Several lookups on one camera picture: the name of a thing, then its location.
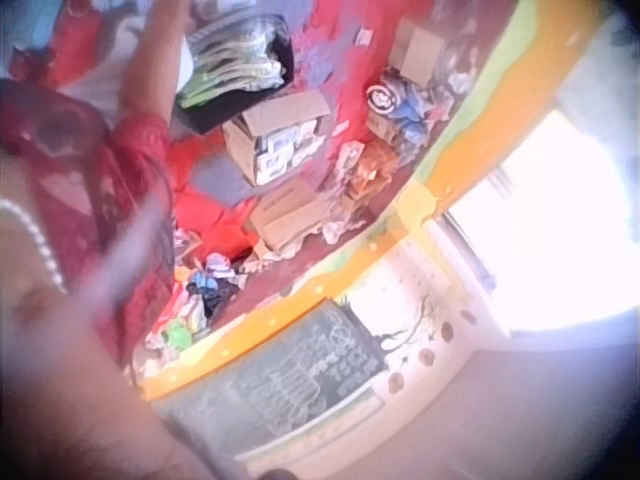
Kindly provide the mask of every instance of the pearl necklace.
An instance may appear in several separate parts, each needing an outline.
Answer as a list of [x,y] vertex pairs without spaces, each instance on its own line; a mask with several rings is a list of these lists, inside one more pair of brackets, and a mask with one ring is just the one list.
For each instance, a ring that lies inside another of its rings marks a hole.
[[61,293],[66,294],[67,289],[64,286],[64,278],[62,277],[62,273],[60,273],[58,262],[56,262],[53,251],[47,243],[47,239],[33,217],[23,210],[20,205],[8,198],[0,197],[0,210],[11,212],[29,232],[38,247],[38,252],[44,260],[47,270],[49,270],[49,273],[51,274],[53,284]]

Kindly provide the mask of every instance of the floor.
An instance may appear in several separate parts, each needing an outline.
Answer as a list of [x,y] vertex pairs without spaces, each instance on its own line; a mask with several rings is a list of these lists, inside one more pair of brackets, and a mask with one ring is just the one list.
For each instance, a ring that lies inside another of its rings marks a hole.
[[579,476],[638,401],[638,373],[637,346],[476,353],[409,427],[331,480]]

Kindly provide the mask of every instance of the plastic bag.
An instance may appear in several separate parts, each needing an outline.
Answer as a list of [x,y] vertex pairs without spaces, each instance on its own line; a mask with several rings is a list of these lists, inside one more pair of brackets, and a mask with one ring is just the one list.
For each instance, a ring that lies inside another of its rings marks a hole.
[[242,18],[246,15],[233,12],[189,37],[196,72],[181,92],[183,108],[232,90],[259,91],[284,83],[285,71],[272,43],[276,36],[284,43],[291,41],[286,22],[273,14]]

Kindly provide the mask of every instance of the colorful painted wall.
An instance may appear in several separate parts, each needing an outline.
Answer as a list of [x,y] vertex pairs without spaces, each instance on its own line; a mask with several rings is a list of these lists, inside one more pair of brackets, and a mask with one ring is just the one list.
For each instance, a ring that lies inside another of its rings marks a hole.
[[600,21],[595,1],[521,0],[476,86],[379,220],[310,269],[288,297],[225,326],[146,380],[147,398],[196,381],[268,341],[322,299],[339,296],[408,235],[429,247],[425,219],[444,211],[526,134]]

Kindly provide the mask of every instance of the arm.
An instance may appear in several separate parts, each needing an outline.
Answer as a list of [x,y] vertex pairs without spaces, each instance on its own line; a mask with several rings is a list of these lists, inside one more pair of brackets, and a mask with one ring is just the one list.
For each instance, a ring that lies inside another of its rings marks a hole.
[[120,91],[123,113],[151,113],[167,123],[178,84],[182,36],[191,0],[155,0]]

